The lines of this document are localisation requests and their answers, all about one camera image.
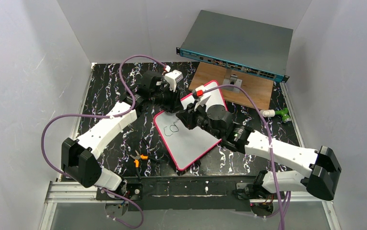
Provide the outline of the pink framed whiteboard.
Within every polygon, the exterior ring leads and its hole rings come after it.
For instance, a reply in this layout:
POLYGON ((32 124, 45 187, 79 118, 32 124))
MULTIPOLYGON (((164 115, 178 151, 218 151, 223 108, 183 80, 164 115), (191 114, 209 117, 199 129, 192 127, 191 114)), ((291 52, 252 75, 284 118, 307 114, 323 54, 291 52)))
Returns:
POLYGON ((179 171, 186 170, 220 142, 199 127, 187 129, 174 114, 165 111, 155 115, 154 124, 179 171))

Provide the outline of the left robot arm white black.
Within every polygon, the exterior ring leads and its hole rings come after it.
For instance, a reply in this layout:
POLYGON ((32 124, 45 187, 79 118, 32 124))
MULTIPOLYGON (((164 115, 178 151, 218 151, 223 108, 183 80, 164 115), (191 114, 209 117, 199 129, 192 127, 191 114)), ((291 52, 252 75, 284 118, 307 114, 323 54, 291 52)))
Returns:
POLYGON ((178 70, 165 75, 155 71, 144 73, 141 81, 131 89, 132 95, 117 102, 106 118, 76 139, 63 141, 61 169, 85 188, 97 186, 117 191, 126 180, 101 167, 97 160, 108 144, 148 107, 160 106, 169 113, 182 110, 181 90, 177 87, 182 79, 183 74, 178 70))

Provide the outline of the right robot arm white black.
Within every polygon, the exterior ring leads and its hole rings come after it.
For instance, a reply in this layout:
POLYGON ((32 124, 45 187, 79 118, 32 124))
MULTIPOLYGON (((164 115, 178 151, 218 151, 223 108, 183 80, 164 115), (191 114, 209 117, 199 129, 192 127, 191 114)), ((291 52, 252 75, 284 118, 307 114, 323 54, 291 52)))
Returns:
POLYGON ((273 158, 276 163, 291 168, 286 172, 260 171, 247 190, 249 196, 299 191, 325 201, 334 199, 342 168, 331 148, 308 149, 270 138, 236 123, 220 104, 196 107, 190 103, 176 116, 187 129, 199 127, 233 152, 273 158))

